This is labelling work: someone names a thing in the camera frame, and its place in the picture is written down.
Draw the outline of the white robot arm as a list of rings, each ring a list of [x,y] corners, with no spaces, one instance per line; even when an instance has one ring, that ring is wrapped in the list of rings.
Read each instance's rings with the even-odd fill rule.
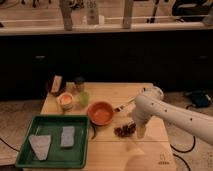
[[[166,120],[213,146],[213,117],[176,107],[163,101],[159,87],[147,88],[134,98],[132,119],[139,127],[145,127],[152,116]]]

